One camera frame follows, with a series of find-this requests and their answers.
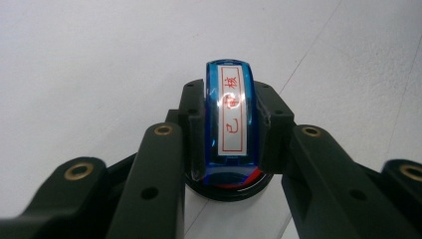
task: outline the cylindrical object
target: cylindrical object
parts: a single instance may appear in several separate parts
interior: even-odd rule
[[[218,60],[207,64],[204,184],[242,185],[259,174],[256,106],[248,63]]]

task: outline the red border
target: red border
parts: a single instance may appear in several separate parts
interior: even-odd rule
[[[239,96],[242,95],[242,84],[240,81],[240,73],[239,73],[239,68],[237,67],[221,67],[221,89],[222,89],[222,94],[221,96],[224,96],[224,69],[225,68],[229,68],[229,69],[236,69],[238,72],[238,79],[239,79]],[[224,112],[225,112],[226,108],[224,107],[224,103],[223,103],[223,126],[222,131],[223,131],[223,148],[222,151],[243,151],[243,101],[240,101],[240,121],[241,121],[241,127],[240,127],[240,149],[239,150],[235,150],[235,149],[231,149],[231,150],[227,150],[225,149],[225,143],[224,143],[224,125],[225,125],[225,119],[224,119]]]

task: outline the label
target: label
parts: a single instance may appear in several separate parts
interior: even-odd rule
[[[247,112],[241,66],[218,66],[218,154],[246,155]]]

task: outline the black base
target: black base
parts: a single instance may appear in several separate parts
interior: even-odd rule
[[[202,180],[195,181],[188,174],[185,174],[186,184],[192,188],[198,194],[216,201],[240,201],[247,198],[250,198],[264,188],[270,183],[273,178],[273,174],[261,173],[252,183],[248,185],[236,188],[223,188],[213,185],[204,185]]]

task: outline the red chinese character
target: red chinese character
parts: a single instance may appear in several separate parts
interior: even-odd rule
[[[231,124],[226,123],[226,130],[230,133],[236,133],[238,131],[238,122],[237,119],[233,119],[236,123],[236,130],[233,130],[233,127]]]
[[[224,105],[226,105],[228,109],[236,108],[239,105],[239,101],[236,101],[236,98],[232,95],[226,95]]]
[[[237,81],[236,78],[226,78],[226,80],[224,80],[226,82],[226,87],[235,89],[235,87],[237,87]]]

